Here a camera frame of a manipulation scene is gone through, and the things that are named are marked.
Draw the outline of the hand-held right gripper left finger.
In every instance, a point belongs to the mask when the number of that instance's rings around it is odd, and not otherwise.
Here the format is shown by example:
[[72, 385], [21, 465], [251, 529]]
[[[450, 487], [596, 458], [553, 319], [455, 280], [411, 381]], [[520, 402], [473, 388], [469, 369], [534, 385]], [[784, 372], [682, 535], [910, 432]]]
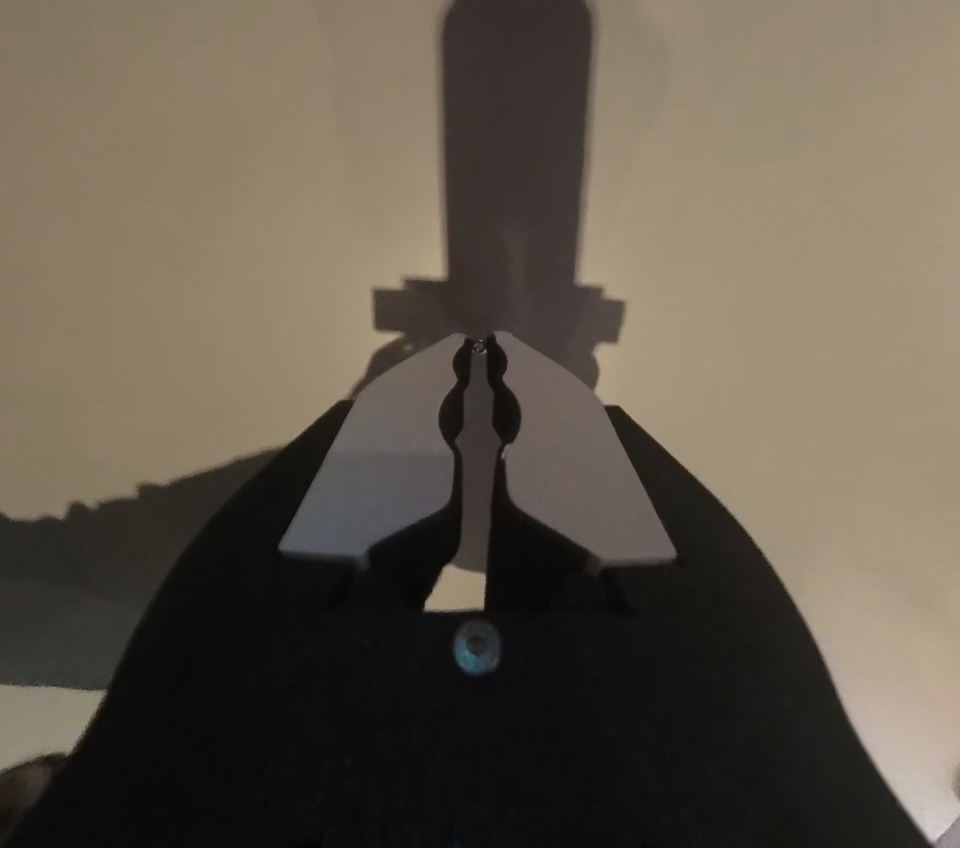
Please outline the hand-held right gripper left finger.
[[360, 566], [449, 506], [473, 346], [452, 333], [362, 389], [279, 542], [282, 555]]

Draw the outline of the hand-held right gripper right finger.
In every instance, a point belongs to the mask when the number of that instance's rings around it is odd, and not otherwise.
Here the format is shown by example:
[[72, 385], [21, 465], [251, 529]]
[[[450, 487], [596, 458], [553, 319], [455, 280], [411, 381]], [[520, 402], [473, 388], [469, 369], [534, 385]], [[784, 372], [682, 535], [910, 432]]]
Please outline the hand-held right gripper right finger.
[[677, 558], [606, 406], [576, 374], [507, 330], [487, 341], [506, 499], [599, 569]]

